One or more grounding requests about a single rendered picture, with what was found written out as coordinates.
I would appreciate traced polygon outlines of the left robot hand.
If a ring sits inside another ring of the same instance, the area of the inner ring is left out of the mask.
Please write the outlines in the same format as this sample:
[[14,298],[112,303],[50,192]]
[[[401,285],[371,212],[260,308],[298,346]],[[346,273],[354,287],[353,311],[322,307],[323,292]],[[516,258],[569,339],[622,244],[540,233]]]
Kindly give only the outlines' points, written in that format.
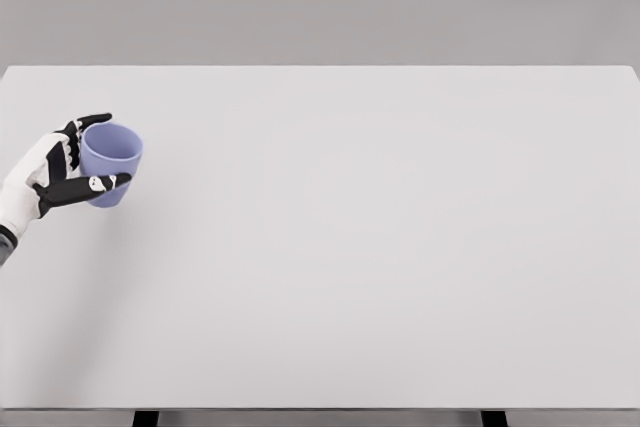
[[88,127],[111,118],[105,113],[69,121],[44,134],[9,171],[5,180],[24,181],[33,191],[29,223],[43,218],[53,208],[94,200],[131,182],[129,173],[103,177],[79,174],[82,134]]

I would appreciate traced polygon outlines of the light purple cup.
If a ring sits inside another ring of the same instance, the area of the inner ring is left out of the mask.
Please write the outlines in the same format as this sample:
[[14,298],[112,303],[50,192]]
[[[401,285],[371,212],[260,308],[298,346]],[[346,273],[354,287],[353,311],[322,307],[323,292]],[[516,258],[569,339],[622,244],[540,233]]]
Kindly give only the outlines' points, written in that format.
[[88,127],[81,138],[80,172],[82,176],[107,176],[129,173],[135,176],[144,144],[130,128],[114,123]]

